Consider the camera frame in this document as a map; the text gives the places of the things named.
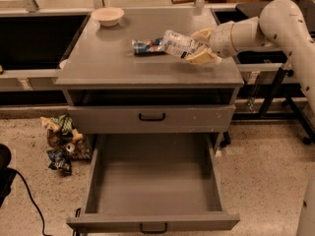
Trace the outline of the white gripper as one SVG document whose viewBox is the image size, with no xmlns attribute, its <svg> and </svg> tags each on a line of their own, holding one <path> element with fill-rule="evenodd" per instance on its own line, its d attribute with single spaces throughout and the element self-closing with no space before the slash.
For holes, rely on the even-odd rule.
<svg viewBox="0 0 315 236">
<path fill-rule="evenodd" d="M 197 41 L 208 44 L 211 48 L 199 49 L 195 53 L 186 53 L 184 59 L 193 65 L 203 65 L 206 63 L 215 63 L 220 58 L 235 56 L 235 50 L 232 42 L 232 28 L 235 22 L 220 24 L 214 30 L 211 28 L 201 29 L 191 34 L 191 37 Z"/>
</svg>

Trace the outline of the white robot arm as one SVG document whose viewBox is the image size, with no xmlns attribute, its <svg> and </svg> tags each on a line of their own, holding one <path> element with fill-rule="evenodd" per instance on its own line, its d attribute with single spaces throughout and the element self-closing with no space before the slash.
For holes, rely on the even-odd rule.
<svg viewBox="0 0 315 236">
<path fill-rule="evenodd" d="M 195 53 L 186 57 L 194 65 L 213 63 L 244 51 L 280 49 L 315 112 L 315 42 L 293 1 L 274 0 L 258 17 L 200 29 L 192 38 L 202 43 Z"/>
</svg>

